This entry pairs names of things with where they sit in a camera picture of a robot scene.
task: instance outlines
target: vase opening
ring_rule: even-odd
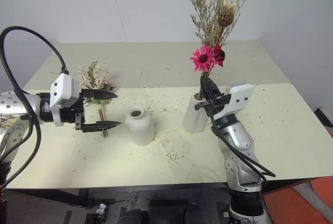
[[[133,112],[131,113],[131,116],[132,116],[132,117],[138,117],[138,116],[140,116],[141,114],[142,114],[141,111],[133,111]]]
[[[200,98],[200,93],[194,94],[194,98],[198,101],[203,101],[204,100],[204,98]]]

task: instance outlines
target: white cylindrical vase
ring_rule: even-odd
[[[194,109],[197,103],[203,102],[204,100],[197,100],[195,98],[196,94],[191,96],[188,103],[187,110],[183,119],[183,126],[190,133],[202,132],[205,125],[207,124],[207,114],[204,108],[200,108],[198,111]]]
[[[149,111],[137,104],[129,107],[124,121],[132,140],[137,145],[150,144],[154,138],[154,128]]]

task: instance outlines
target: dark red flower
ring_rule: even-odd
[[[221,50],[221,45],[217,45],[215,52],[214,52],[214,58],[217,61],[217,64],[223,67],[223,61],[225,59],[225,52]]]

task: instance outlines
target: red floor mat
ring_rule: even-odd
[[[329,224],[294,189],[283,189],[264,196],[274,224]]]
[[[333,176],[313,180],[311,185],[317,195],[333,209]]]

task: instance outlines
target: white wall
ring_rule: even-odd
[[[332,98],[331,1],[248,0],[230,36],[260,39],[313,108]],[[1,0],[1,25],[24,25],[58,43],[195,41],[192,10],[189,0]],[[18,34],[6,46],[24,85],[49,51]]]

